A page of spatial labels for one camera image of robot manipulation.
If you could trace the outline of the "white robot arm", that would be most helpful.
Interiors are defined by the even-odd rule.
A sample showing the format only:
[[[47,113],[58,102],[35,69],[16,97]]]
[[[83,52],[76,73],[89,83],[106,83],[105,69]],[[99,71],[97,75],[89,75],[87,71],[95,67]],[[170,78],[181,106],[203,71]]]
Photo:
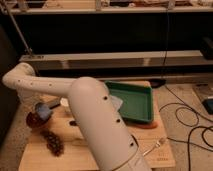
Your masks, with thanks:
[[[103,82],[92,77],[37,77],[19,63],[2,77],[5,86],[68,99],[74,119],[101,171],[152,171],[137,141],[113,106]]]

